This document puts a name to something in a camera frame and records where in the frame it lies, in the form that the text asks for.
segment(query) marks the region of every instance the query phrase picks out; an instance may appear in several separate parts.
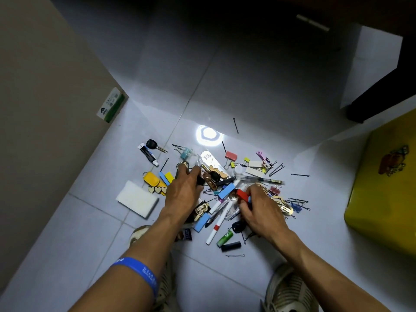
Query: hand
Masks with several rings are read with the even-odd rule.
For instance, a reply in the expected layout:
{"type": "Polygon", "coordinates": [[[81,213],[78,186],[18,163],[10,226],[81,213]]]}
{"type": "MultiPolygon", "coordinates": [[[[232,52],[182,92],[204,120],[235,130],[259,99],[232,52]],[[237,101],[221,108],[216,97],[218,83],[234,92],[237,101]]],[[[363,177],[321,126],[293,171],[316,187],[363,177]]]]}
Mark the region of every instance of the hand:
{"type": "Polygon", "coordinates": [[[280,240],[286,240],[292,231],[288,228],[279,205],[270,199],[258,185],[250,186],[246,193],[251,195],[252,211],[245,201],[240,202],[240,210],[250,228],[266,238],[279,249],[280,240]]]}
{"type": "Polygon", "coordinates": [[[198,166],[194,166],[190,173],[184,164],[179,166],[178,178],[168,186],[163,213],[179,217],[179,220],[182,221],[181,224],[185,222],[195,208],[204,188],[200,185],[196,186],[196,178],[200,174],[201,170],[198,166]]]}

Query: white marker with red band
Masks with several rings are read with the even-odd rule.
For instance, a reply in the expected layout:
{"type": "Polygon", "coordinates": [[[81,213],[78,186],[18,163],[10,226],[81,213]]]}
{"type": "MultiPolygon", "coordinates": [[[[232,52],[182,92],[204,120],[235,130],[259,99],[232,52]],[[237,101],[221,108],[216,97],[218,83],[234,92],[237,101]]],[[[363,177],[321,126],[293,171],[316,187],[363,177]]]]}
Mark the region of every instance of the white marker with red band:
{"type": "Polygon", "coordinates": [[[218,229],[220,228],[221,224],[223,223],[224,219],[226,218],[227,213],[230,211],[232,204],[234,203],[234,201],[229,201],[228,204],[226,205],[226,207],[224,208],[222,214],[220,215],[220,218],[217,221],[217,224],[215,225],[215,227],[213,228],[209,238],[207,239],[207,244],[210,245],[210,243],[212,242],[215,234],[217,233],[218,229]]]}

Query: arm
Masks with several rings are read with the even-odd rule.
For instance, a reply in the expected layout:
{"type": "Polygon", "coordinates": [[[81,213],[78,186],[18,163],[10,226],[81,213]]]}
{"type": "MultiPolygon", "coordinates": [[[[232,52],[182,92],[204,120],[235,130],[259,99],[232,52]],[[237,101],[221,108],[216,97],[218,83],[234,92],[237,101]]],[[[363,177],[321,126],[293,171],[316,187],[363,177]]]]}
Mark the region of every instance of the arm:
{"type": "Polygon", "coordinates": [[[294,267],[324,311],[389,311],[334,267],[317,256],[291,231],[278,205],[258,186],[251,186],[252,211],[240,210],[253,231],[265,237],[294,267]]]}
{"type": "MultiPolygon", "coordinates": [[[[196,187],[200,169],[187,173],[179,167],[178,178],[168,187],[165,207],[149,230],[122,255],[146,265],[158,278],[181,226],[195,208],[203,187],[196,187]]],[[[153,292],[140,275],[125,266],[112,266],[70,309],[70,312],[146,312],[153,304],[153,292]]]]}

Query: blue eraser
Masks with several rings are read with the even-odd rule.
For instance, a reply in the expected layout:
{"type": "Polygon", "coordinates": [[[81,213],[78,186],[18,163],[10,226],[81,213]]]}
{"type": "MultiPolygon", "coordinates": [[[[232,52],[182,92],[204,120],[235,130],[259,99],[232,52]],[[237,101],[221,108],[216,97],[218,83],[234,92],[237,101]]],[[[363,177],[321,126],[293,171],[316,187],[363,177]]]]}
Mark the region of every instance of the blue eraser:
{"type": "Polygon", "coordinates": [[[204,227],[204,225],[207,223],[208,219],[210,218],[210,215],[208,213],[203,214],[200,219],[198,220],[198,222],[195,224],[194,226],[194,230],[196,232],[199,232],[202,230],[202,228],[204,227]]]}
{"type": "Polygon", "coordinates": [[[234,186],[233,183],[228,184],[228,186],[226,188],[224,188],[221,193],[218,194],[218,197],[221,199],[224,199],[225,197],[228,196],[229,193],[231,193],[232,190],[234,190],[236,187],[234,186]]]}
{"type": "Polygon", "coordinates": [[[168,186],[170,185],[170,183],[169,183],[168,179],[166,178],[165,174],[163,174],[162,172],[159,172],[159,176],[162,179],[162,181],[165,182],[166,185],[168,185],[168,186]]]}

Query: white sneaker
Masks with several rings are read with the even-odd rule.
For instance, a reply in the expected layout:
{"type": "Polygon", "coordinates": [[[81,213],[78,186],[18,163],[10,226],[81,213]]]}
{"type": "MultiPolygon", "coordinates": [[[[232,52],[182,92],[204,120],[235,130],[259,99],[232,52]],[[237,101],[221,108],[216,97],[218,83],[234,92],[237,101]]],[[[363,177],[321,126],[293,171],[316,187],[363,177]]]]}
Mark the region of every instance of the white sneaker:
{"type": "Polygon", "coordinates": [[[266,312],[318,312],[319,309],[315,296],[289,264],[276,269],[265,301],[261,303],[266,312]]]}
{"type": "MultiPolygon", "coordinates": [[[[130,246],[141,238],[149,228],[150,225],[144,225],[134,230],[130,236],[130,246]]],[[[150,311],[180,312],[180,307],[176,300],[175,274],[171,254],[169,254],[168,260],[166,261],[165,271],[160,279],[159,291],[150,311]]]]}

